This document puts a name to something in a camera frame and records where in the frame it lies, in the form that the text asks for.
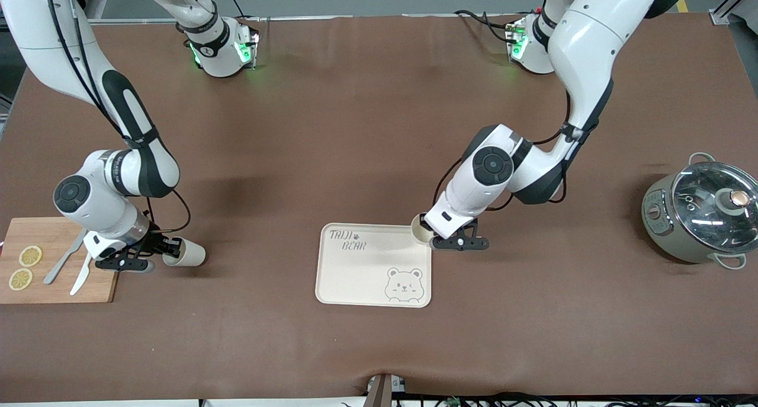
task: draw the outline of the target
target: brown leather mat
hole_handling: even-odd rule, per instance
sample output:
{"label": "brown leather mat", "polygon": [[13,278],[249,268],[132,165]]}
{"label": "brown leather mat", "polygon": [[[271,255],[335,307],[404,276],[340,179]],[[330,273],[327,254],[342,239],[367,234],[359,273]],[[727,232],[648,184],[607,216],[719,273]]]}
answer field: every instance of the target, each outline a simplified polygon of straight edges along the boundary
{"label": "brown leather mat", "polygon": [[[693,151],[758,175],[758,102],[726,27],[645,21],[618,56],[562,204],[481,218],[484,252],[437,252],[420,310],[320,304],[326,223],[407,224],[487,124],[558,129],[554,75],[508,64],[457,18],[261,25],[260,67],[213,79],[173,26],[98,27],[182,168],[199,269],[125,274],[110,305],[0,306],[0,400],[349,396],[381,372],[411,391],[758,392],[758,256],[672,262],[639,218]],[[52,192],[122,148],[94,107],[27,75],[0,148],[0,229],[56,216]],[[175,199],[154,202],[176,226]]]}

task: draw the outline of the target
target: cutting board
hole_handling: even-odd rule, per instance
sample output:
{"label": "cutting board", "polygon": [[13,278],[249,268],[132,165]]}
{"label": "cutting board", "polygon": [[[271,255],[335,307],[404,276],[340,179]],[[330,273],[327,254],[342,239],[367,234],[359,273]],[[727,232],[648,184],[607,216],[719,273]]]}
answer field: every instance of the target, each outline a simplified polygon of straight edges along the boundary
{"label": "cutting board", "polygon": [[[113,299],[118,274],[95,268],[89,263],[89,277],[78,293],[68,293],[82,269],[86,248],[82,245],[71,254],[55,281],[46,286],[45,276],[62,258],[82,227],[65,217],[19,217],[11,220],[0,254],[0,304],[17,303],[102,303]],[[30,267],[32,283],[21,291],[13,291],[8,286],[11,274],[19,268],[18,256],[24,248],[37,245],[43,250],[40,263]]]}

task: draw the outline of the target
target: pot handle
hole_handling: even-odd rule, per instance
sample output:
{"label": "pot handle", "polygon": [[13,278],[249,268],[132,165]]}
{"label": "pot handle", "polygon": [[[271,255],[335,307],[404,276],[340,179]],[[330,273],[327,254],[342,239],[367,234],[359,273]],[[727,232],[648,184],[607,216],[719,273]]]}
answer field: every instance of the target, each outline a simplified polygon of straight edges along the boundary
{"label": "pot handle", "polygon": [[[725,267],[728,270],[740,270],[745,267],[745,264],[747,263],[747,259],[745,258],[744,254],[718,254],[718,253],[711,253],[708,255],[708,258],[712,259],[715,263]],[[736,267],[731,267],[727,264],[725,264],[722,261],[722,258],[737,258],[740,260],[740,264]]]}
{"label": "pot handle", "polygon": [[690,165],[692,165],[692,159],[695,158],[696,156],[701,156],[702,158],[705,158],[706,161],[715,161],[715,158],[713,158],[713,156],[709,153],[696,152],[690,156],[690,161],[689,161]]}

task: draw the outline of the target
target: knife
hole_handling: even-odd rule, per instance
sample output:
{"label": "knife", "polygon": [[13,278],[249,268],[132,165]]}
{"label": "knife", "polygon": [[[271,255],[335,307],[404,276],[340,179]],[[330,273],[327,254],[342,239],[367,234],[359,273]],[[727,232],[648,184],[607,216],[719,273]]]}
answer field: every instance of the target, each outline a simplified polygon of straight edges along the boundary
{"label": "knife", "polygon": [[71,254],[74,254],[77,250],[79,250],[79,247],[82,246],[82,243],[84,242],[84,235],[87,235],[87,230],[83,228],[82,231],[79,232],[78,237],[73,240],[71,247],[68,248],[68,250],[63,254],[63,258],[60,258],[60,261],[58,261],[57,264],[55,264],[55,266],[50,270],[50,272],[48,272],[43,283],[50,285],[53,281],[55,281],[55,277],[60,274],[60,270],[63,269],[63,265],[66,264],[66,261],[68,258],[70,258]]}
{"label": "knife", "polygon": [[79,289],[82,288],[84,285],[84,282],[87,280],[87,277],[89,277],[89,262],[92,261],[92,254],[87,252],[87,257],[84,258],[84,263],[82,264],[82,270],[79,271],[79,277],[76,278],[76,282],[74,282],[73,287],[71,287],[71,293],[69,293],[71,296],[76,294]]}

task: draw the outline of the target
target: metal frame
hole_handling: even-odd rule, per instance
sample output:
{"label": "metal frame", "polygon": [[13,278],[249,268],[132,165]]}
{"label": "metal frame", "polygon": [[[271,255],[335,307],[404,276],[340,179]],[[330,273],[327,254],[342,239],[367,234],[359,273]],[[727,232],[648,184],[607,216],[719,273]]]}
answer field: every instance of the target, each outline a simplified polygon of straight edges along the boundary
{"label": "metal frame", "polygon": [[711,21],[715,25],[728,25],[729,15],[734,9],[742,2],[742,0],[722,0],[721,4],[716,8],[711,8],[708,13],[710,14]]}

